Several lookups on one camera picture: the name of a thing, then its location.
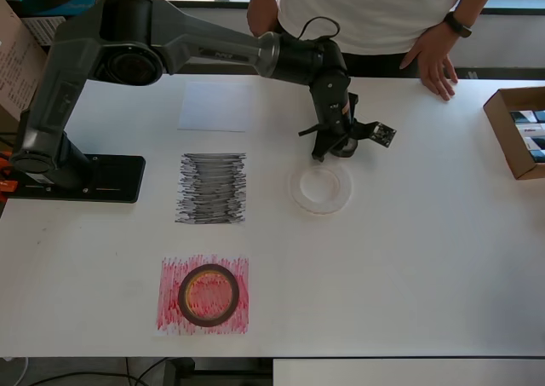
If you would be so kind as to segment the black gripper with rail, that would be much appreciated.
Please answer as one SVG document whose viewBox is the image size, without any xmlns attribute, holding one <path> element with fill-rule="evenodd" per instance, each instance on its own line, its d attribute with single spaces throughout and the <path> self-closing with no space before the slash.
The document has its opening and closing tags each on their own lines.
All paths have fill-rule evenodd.
<svg viewBox="0 0 545 386">
<path fill-rule="evenodd" d="M 341 102 L 326 99 L 325 94 L 312 93 L 318 123 L 312 128 L 316 132 L 312 157 L 323 161 L 327 153 L 339 158 L 350 158 L 364 139 L 363 125 L 355 117 L 359 97 L 346 93 Z"/>
</svg>

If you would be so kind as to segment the person's left hand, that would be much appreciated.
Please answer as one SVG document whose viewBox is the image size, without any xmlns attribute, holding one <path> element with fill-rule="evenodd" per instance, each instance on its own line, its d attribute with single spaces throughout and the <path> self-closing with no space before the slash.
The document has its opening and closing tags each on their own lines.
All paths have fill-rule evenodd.
<svg viewBox="0 0 545 386">
<path fill-rule="evenodd" d="M 451 84 L 458 81 L 448 55 L 453 44 L 449 38 L 425 33 L 405 55 L 399 69 L 405 69 L 416 61 L 421 83 L 443 101 L 449 101 L 455 95 Z"/>
</svg>

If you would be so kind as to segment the person's right hand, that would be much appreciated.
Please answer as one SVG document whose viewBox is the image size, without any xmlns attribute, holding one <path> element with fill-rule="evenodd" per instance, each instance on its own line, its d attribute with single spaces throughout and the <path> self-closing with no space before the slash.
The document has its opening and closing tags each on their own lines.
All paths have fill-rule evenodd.
<svg viewBox="0 0 545 386">
<path fill-rule="evenodd" d="M 247 22 L 254 37 L 259 37 L 266 32 L 274 32 L 278 24 L 276 0 L 250 0 Z"/>
</svg>

